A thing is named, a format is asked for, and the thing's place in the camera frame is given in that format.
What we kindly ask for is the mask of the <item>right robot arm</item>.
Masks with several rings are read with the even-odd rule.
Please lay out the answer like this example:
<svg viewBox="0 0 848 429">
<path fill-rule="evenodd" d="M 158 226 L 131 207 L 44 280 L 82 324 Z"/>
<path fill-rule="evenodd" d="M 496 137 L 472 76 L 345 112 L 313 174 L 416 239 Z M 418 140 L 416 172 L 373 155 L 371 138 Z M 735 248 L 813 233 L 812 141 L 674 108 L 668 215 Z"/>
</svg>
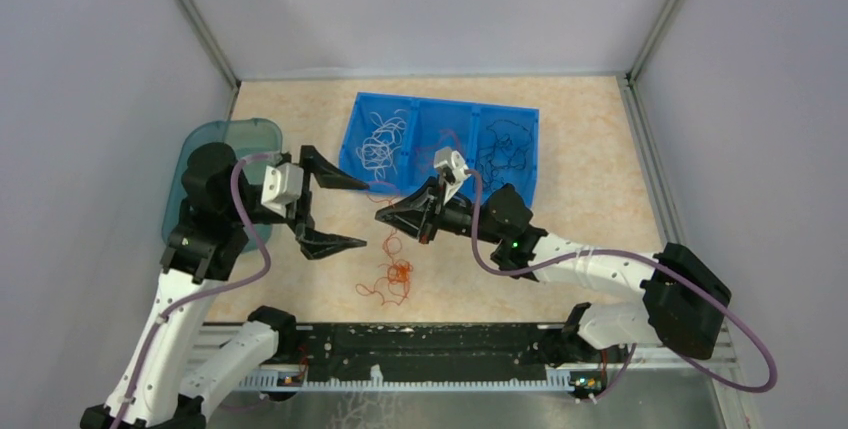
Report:
<svg viewBox="0 0 848 429">
<path fill-rule="evenodd" d="M 497 273 L 540 283 L 565 283 L 612 295 L 618 303 L 576 305 L 563 347 L 576 361 L 624 344 L 662 345 L 695 360 L 713 356 L 729 288 L 687 246 L 668 242 L 654 254 L 580 245 L 532 225 L 533 213 L 510 184 L 473 213 L 462 194 L 444 198 L 429 178 L 412 195 L 377 211 L 377 221 L 428 244 L 440 232 L 492 243 Z"/>
</svg>

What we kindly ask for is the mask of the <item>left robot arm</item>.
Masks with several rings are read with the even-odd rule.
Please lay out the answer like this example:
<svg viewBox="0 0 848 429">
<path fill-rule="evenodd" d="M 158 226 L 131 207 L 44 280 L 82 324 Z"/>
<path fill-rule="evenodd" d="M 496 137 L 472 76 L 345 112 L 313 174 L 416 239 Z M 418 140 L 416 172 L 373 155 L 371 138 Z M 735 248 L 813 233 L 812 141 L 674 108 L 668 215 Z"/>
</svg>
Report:
<svg viewBox="0 0 848 429">
<path fill-rule="evenodd" d="M 84 428 L 203 428 L 224 399 L 266 362 L 291 363 L 297 382 L 308 367 L 296 318 L 260 306 L 197 370 L 187 368 L 211 304 L 244 287 L 233 268 L 260 224 L 287 226 L 301 254 L 323 259 L 362 241 L 316 229 L 310 186 L 362 190 L 311 146 L 297 157 L 260 152 L 238 157 L 223 142 L 196 148 L 181 177 L 185 198 L 161 257 L 157 289 L 143 333 L 105 402 L 87 408 Z"/>
</svg>

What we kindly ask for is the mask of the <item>blue plastic compartment bin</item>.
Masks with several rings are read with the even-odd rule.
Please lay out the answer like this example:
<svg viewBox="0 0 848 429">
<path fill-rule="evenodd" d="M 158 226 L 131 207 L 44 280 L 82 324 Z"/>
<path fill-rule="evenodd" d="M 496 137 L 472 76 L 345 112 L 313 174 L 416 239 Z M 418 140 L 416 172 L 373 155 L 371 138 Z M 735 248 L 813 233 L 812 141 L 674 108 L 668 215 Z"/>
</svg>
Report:
<svg viewBox="0 0 848 429">
<path fill-rule="evenodd" d="M 532 108 L 360 92 L 339 166 L 377 194 L 406 196 L 435 175 L 434 153 L 449 146 L 480 173 L 485 197 L 511 184 L 532 205 L 539 126 Z"/>
</svg>

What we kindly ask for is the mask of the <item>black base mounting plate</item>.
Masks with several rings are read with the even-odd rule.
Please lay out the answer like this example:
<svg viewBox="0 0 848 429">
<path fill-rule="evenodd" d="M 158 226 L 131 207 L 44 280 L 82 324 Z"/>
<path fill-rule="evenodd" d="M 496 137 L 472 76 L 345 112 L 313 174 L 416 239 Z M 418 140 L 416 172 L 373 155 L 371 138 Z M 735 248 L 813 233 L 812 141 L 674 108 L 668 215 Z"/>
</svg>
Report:
<svg viewBox="0 0 848 429">
<path fill-rule="evenodd" d="M 271 362 L 309 382 L 509 382 L 547 369 L 601 363 L 600 352 L 561 324 L 317 323 L 290 331 Z"/>
</svg>

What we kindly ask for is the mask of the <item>aluminium frame rail right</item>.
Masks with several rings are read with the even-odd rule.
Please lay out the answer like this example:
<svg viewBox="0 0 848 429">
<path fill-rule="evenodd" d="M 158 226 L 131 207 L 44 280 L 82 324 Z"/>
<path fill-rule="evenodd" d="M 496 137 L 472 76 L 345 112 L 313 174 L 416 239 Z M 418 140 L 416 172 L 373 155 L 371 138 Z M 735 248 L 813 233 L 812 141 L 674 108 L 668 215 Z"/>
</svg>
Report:
<svg viewBox="0 0 848 429">
<path fill-rule="evenodd" d="M 685 0 L 665 0 L 630 69 L 616 76 L 625 115 L 662 242 L 684 243 L 676 201 L 671 191 L 640 83 Z"/>
</svg>

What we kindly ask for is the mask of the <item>aluminium frame rail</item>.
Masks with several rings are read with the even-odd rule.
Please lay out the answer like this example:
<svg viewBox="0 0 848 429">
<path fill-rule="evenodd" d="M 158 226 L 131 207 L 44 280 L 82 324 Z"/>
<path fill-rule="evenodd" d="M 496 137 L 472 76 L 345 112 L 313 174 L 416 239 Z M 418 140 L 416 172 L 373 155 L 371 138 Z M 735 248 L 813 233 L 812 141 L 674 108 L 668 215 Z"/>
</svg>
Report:
<svg viewBox="0 0 848 429">
<path fill-rule="evenodd" d="M 175 0 L 175 2 L 214 68 L 231 91 L 237 93 L 241 86 L 241 80 L 236 76 L 228 57 L 213 34 L 206 18 L 202 15 L 196 1 Z"/>
<path fill-rule="evenodd" d="M 640 83 L 685 0 L 665 0 L 630 69 L 616 76 L 625 115 L 662 242 L 684 243 L 676 201 L 671 191 Z"/>
</svg>

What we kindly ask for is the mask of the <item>aluminium frame rail left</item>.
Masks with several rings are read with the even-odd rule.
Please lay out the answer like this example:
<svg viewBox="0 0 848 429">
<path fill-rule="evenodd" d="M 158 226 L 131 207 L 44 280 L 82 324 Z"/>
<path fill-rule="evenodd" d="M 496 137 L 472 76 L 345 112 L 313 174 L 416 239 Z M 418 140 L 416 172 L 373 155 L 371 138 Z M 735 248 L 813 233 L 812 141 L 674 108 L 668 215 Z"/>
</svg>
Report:
<svg viewBox="0 0 848 429">
<path fill-rule="evenodd" d="M 241 80 L 236 76 L 228 57 L 213 34 L 206 18 L 202 15 L 196 1 L 175 0 L 175 2 L 214 68 L 231 91 L 237 93 L 241 86 Z"/>
</svg>

